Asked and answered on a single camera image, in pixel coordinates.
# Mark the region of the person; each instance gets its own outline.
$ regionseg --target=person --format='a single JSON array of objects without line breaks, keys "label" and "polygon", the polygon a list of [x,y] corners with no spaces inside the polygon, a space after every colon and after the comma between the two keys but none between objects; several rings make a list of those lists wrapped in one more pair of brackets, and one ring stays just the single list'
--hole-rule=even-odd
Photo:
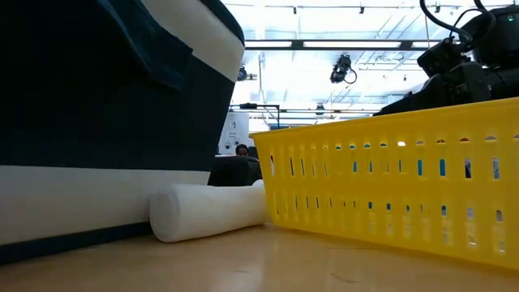
[{"label": "person", "polygon": [[249,148],[245,144],[240,144],[236,146],[236,155],[249,156]]}]

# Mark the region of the spotlight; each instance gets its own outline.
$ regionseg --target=spotlight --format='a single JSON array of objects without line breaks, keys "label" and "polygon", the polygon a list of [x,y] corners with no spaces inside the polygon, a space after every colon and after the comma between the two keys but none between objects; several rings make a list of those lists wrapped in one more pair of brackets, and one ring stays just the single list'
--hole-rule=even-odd
[{"label": "spotlight", "polygon": [[247,78],[247,71],[243,65],[240,66],[240,71],[238,72],[238,81],[243,81]]},{"label": "spotlight", "polygon": [[[324,110],[324,105],[323,104],[318,104],[317,107],[315,108],[316,110]],[[321,116],[323,115],[324,113],[315,113],[315,115],[318,115],[318,116]]]},{"label": "spotlight", "polygon": [[[353,72],[355,75],[355,79],[352,82],[346,81],[346,76]],[[346,82],[347,84],[354,84],[355,81],[357,81],[357,72],[351,68],[351,59],[350,56],[347,54],[342,54],[339,59],[337,60],[337,63],[333,67],[332,74],[330,75],[330,81],[334,84],[338,84],[342,81]]]}]

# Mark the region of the table surface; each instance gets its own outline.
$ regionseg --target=table surface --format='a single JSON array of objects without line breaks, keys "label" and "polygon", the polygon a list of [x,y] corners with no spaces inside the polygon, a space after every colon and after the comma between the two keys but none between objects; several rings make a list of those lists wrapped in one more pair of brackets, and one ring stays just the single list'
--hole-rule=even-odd
[{"label": "table surface", "polygon": [[259,226],[182,243],[133,238],[0,267],[2,292],[519,291],[519,273]]}]

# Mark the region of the white foam roll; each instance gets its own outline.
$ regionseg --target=white foam roll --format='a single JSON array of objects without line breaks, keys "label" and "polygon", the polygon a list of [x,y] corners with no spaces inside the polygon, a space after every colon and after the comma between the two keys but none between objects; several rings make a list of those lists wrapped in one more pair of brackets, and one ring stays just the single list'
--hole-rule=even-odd
[{"label": "white foam roll", "polygon": [[174,184],[150,199],[153,233],[166,243],[264,224],[266,214],[262,187]]},{"label": "white foam roll", "polygon": [[258,179],[252,184],[253,187],[265,187],[263,179]]}]

